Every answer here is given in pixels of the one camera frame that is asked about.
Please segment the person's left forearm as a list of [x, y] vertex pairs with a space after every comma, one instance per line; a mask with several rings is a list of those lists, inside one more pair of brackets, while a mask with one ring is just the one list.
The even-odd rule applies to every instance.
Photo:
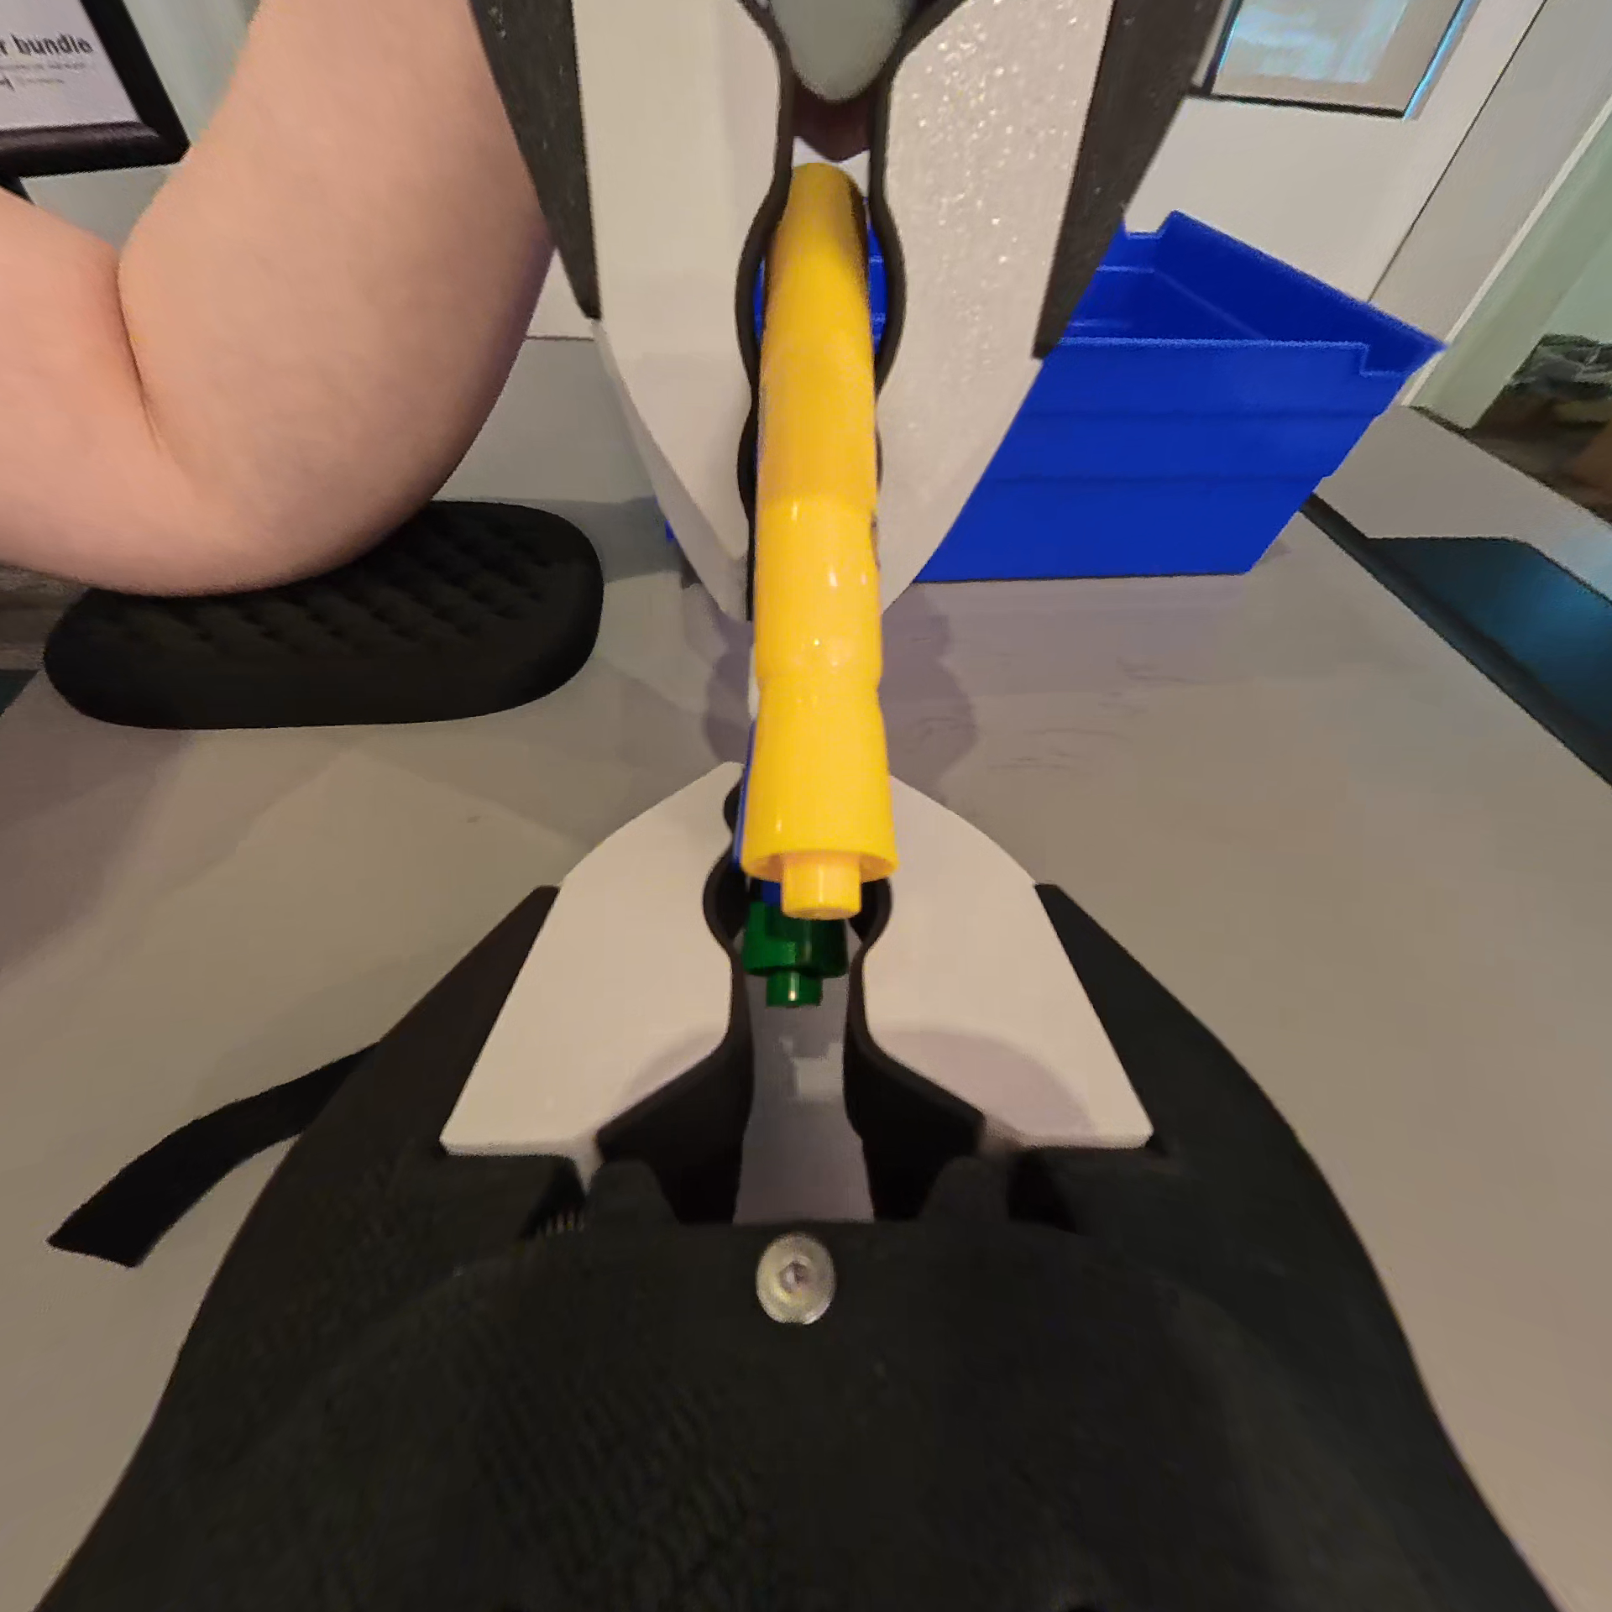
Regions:
[[232, 595], [352, 559], [468, 453], [550, 256], [468, 2], [259, 2], [121, 251], [3, 194], [3, 566]]

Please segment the large blue plastic bin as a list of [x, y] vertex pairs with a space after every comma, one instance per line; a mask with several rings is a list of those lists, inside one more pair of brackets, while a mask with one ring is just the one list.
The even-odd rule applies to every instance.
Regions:
[[1117, 231], [1041, 362], [876, 405], [888, 588], [1239, 575], [1438, 355], [1180, 212]]

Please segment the black framed instruction sign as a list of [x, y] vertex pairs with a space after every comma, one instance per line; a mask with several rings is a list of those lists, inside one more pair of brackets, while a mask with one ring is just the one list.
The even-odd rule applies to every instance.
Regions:
[[3, 187], [163, 168], [189, 149], [126, 2], [3, 2]]

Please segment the green dry erase marker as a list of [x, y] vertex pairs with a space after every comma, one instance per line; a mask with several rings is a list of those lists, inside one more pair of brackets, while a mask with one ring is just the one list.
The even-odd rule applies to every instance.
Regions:
[[845, 978], [849, 969], [847, 921], [786, 915], [765, 891], [747, 900], [740, 937], [744, 977], [762, 983], [770, 1010], [823, 1007], [825, 983]]

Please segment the dark framed board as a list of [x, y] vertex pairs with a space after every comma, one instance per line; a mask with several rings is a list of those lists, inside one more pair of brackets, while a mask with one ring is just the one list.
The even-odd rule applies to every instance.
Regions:
[[1198, 100], [1413, 119], [1474, 2], [1223, 2]]

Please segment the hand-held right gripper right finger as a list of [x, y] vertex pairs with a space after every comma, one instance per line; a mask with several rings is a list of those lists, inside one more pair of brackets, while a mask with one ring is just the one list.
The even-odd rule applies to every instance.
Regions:
[[847, 1120], [876, 1220], [962, 1158], [1142, 1150], [1150, 1120], [1036, 880], [892, 781], [897, 874], [866, 900], [847, 995]]

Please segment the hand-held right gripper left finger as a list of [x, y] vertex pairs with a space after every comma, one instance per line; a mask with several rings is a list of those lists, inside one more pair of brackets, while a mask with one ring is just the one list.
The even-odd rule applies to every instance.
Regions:
[[673, 1214], [728, 1224], [747, 1125], [747, 995], [735, 958], [716, 765], [617, 829], [558, 882], [437, 1136], [451, 1158], [647, 1165]]

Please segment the black elbow rest pad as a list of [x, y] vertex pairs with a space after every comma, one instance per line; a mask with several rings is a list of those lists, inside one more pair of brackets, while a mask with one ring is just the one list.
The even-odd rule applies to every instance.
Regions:
[[594, 654], [606, 575], [572, 521], [432, 503], [326, 575], [241, 595], [84, 592], [43, 678], [132, 729], [463, 721], [562, 688]]

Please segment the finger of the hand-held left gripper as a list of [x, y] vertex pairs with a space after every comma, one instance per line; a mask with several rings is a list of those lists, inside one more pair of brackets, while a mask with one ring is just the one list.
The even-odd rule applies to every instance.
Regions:
[[880, 603], [931, 559], [1034, 378], [1110, 5], [936, 5], [897, 50], [876, 198], [897, 333], [876, 389]]
[[661, 515], [744, 618], [740, 266], [781, 168], [781, 59], [750, 5], [574, 5], [594, 341]]

